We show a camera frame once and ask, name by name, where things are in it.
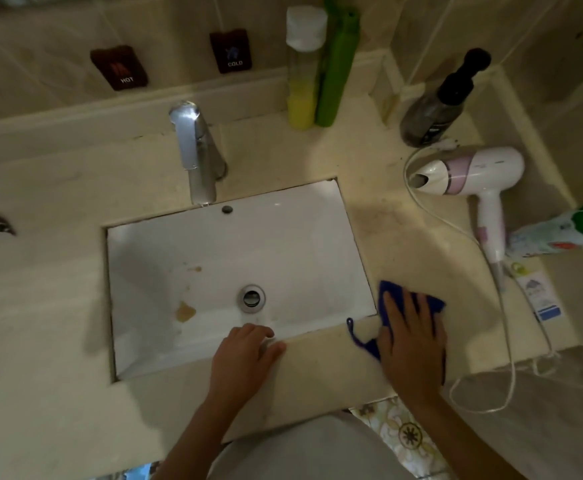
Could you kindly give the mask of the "person's left hand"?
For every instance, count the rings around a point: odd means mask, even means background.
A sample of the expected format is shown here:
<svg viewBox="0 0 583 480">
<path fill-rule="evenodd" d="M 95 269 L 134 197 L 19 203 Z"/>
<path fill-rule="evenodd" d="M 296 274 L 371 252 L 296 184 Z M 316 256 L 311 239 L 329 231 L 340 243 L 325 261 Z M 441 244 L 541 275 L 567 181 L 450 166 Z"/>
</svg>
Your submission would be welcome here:
<svg viewBox="0 0 583 480">
<path fill-rule="evenodd" d="M 233 328 L 216 351 L 209 393 L 239 395 L 247 403 L 264 385 L 272 367 L 263 367 L 263 353 L 274 342 L 271 328 L 247 323 Z"/>
</svg>

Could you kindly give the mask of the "person's right hand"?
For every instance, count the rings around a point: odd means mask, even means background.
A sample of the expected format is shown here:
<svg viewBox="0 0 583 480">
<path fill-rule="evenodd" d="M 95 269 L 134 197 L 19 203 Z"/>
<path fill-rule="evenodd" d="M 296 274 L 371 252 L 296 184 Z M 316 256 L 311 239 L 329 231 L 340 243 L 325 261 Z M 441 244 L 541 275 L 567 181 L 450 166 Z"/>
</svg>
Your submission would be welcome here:
<svg viewBox="0 0 583 480">
<path fill-rule="evenodd" d="M 410 332 L 389 293 L 384 302 L 390 318 L 392 359 L 383 373 L 395 393 L 427 390 L 440 392 L 443 382 L 443 359 L 446 350 L 441 350 L 431 328 L 431 311 L 424 295 L 423 331 Z"/>
</svg>

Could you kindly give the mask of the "blue cleaning cloth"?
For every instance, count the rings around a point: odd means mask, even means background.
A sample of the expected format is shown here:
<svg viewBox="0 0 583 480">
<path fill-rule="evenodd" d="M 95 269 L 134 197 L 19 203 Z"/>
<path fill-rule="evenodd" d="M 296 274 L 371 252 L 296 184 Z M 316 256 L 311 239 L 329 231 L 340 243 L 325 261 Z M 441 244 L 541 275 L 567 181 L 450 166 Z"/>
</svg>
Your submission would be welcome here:
<svg viewBox="0 0 583 480">
<path fill-rule="evenodd" d="M 379 283 L 378 286 L 378 304 L 377 304 L 377 311 L 378 315 L 381 320 L 381 325 L 388 328 L 390 331 L 390 335 L 393 338 L 393 330 L 390 322 L 389 315 L 387 313 L 387 309 L 384 302 L 384 294 L 389 293 L 394 300 L 397 309 L 401 313 L 401 315 L 405 315 L 405 301 L 404 301 L 404 293 L 403 287 L 390 282 L 383 280 Z M 436 335 L 437 325 L 435 323 L 435 315 L 441 314 L 445 311 L 447 303 L 440 298 L 436 298 L 431 295 L 426 295 L 426 302 L 431 311 L 431 328 L 434 335 Z M 372 356 L 377 362 L 381 362 L 381 355 L 378 346 L 378 339 L 370 339 L 368 341 L 362 341 L 359 336 L 354 331 L 354 320 L 351 317 L 346 319 L 346 327 L 349 332 L 350 338 L 354 345 L 357 347 L 365 350 L 370 356 Z"/>
</svg>

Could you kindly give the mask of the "person's right forearm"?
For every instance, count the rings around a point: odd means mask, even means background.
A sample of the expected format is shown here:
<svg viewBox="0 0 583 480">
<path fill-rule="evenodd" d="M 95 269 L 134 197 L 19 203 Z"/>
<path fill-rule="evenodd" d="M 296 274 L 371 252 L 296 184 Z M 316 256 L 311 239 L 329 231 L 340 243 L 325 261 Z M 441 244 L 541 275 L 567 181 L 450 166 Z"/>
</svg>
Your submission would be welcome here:
<svg viewBox="0 0 583 480">
<path fill-rule="evenodd" d="M 440 392 L 399 392 L 458 480 L 527 480 L 483 441 Z"/>
</svg>

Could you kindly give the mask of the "person's left forearm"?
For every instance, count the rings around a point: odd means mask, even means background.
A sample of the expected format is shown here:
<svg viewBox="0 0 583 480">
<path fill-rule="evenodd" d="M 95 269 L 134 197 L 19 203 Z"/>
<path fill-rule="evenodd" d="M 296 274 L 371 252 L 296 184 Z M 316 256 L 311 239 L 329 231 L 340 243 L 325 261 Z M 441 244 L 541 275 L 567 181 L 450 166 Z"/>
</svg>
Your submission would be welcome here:
<svg viewBox="0 0 583 480">
<path fill-rule="evenodd" d="M 152 480 L 207 480 L 224 435 L 246 396 L 209 393 Z"/>
</svg>

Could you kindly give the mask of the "patterned floor mat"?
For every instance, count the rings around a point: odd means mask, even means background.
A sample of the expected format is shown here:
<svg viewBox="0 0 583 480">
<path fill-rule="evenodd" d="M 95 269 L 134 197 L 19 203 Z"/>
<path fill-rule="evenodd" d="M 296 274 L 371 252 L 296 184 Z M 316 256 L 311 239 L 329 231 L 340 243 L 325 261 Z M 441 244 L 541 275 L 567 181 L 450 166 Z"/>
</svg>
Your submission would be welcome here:
<svg viewBox="0 0 583 480">
<path fill-rule="evenodd" d="M 370 427 L 417 480 L 457 480 L 434 441 L 399 397 L 348 410 Z"/>
</svg>

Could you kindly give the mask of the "white rectangular sink basin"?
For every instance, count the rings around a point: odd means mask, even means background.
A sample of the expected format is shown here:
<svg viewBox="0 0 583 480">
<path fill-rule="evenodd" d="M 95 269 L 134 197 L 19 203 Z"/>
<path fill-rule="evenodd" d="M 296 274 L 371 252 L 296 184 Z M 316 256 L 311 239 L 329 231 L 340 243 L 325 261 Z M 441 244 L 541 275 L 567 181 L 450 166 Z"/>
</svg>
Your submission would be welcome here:
<svg viewBox="0 0 583 480">
<path fill-rule="evenodd" d="M 208 359 L 248 322 L 284 340 L 376 314 L 335 179 L 114 226 L 106 249 L 120 381 Z"/>
</svg>

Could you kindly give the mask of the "white blue paper tag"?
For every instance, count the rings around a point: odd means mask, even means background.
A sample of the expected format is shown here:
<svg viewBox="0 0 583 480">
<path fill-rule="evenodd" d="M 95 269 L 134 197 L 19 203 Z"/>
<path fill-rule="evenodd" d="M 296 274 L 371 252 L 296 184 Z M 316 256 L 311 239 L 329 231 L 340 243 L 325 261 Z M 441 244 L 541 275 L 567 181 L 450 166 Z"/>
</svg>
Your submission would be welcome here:
<svg viewBox="0 0 583 480">
<path fill-rule="evenodd" d="M 564 307 L 552 282 L 543 271 L 531 271 L 519 262 L 512 262 L 510 272 L 539 322 L 564 316 Z"/>
</svg>

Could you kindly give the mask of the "white pink hair dryer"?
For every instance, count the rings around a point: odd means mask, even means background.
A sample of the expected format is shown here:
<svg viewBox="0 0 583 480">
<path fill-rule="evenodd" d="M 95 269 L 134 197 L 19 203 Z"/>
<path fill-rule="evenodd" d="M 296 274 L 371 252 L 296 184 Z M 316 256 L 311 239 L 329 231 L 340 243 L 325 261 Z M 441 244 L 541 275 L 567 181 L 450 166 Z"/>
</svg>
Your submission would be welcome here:
<svg viewBox="0 0 583 480">
<path fill-rule="evenodd" d="M 407 176 L 410 190 L 436 196 L 478 198 L 478 241 L 491 265 L 502 263 L 506 233 L 501 193 L 514 187 L 525 170 L 522 154 L 511 146 L 470 150 L 434 160 Z"/>
</svg>

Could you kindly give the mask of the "white bottle green cap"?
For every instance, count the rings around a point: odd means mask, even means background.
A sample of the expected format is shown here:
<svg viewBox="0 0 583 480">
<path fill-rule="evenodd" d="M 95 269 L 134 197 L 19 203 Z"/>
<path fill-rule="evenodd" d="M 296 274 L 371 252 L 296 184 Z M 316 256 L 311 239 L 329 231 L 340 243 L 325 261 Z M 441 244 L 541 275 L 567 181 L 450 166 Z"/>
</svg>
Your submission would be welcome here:
<svg viewBox="0 0 583 480">
<path fill-rule="evenodd" d="M 583 247 L 583 205 L 551 219 L 509 233 L 505 253 L 510 258 L 551 255 Z"/>
</svg>

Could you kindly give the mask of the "dark pump dispenser bottle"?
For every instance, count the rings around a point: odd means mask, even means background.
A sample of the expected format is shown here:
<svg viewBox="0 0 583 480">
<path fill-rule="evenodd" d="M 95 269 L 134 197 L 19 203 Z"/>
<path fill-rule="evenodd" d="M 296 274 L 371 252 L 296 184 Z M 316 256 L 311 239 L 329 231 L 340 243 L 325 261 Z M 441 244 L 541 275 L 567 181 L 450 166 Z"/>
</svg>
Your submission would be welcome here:
<svg viewBox="0 0 583 480">
<path fill-rule="evenodd" d="M 463 63 L 450 73 L 434 91 L 425 93 L 413 103 L 400 122 L 402 140 L 412 148 L 437 143 L 461 115 L 464 104 L 474 90 L 473 78 L 492 62 L 490 53 L 472 48 Z"/>
</svg>

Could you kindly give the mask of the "chrome faucet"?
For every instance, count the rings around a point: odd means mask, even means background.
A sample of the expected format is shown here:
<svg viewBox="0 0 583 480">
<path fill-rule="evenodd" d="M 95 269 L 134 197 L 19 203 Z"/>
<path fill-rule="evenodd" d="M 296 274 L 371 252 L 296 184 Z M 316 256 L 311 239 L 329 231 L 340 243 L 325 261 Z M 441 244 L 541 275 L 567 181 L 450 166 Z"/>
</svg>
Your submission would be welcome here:
<svg viewBox="0 0 583 480">
<path fill-rule="evenodd" d="M 183 102 L 170 110 L 169 119 L 188 174 L 192 204 L 203 207 L 215 203 L 216 183 L 227 176 L 229 168 L 199 106 Z"/>
</svg>

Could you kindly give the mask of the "green plastic bottle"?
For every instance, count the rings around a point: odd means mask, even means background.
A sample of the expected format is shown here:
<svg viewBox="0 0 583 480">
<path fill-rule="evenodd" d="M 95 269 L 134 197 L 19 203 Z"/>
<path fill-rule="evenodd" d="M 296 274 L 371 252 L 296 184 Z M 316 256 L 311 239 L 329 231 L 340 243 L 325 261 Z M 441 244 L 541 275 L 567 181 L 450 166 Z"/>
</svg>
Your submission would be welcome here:
<svg viewBox="0 0 583 480">
<path fill-rule="evenodd" d="M 321 70 L 315 123 L 331 127 L 336 119 L 360 41 L 360 12 L 337 0 L 323 0 L 328 15 L 327 48 Z"/>
</svg>

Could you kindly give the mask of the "clear bottle yellow liquid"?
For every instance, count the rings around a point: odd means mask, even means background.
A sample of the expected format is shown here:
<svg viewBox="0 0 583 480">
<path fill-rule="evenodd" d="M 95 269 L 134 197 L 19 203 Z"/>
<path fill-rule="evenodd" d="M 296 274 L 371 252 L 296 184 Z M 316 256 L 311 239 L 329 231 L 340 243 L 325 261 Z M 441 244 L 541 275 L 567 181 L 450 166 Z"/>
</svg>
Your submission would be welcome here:
<svg viewBox="0 0 583 480">
<path fill-rule="evenodd" d="M 287 8 L 287 117 L 297 130 L 307 130 L 314 124 L 327 27 L 328 15 L 322 7 Z"/>
</svg>

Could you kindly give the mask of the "dark wall label blue mark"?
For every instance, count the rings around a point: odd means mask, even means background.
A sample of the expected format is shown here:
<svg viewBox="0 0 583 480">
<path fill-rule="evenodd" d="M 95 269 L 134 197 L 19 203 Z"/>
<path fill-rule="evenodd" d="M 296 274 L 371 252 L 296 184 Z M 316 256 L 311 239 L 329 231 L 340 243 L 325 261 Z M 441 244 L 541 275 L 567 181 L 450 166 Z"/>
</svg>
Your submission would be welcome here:
<svg viewBox="0 0 583 480">
<path fill-rule="evenodd" d="M 252 56 L 246 29 L 212 32 L 209 39 L 220 74 L 252 69 Z"/>
</svg>

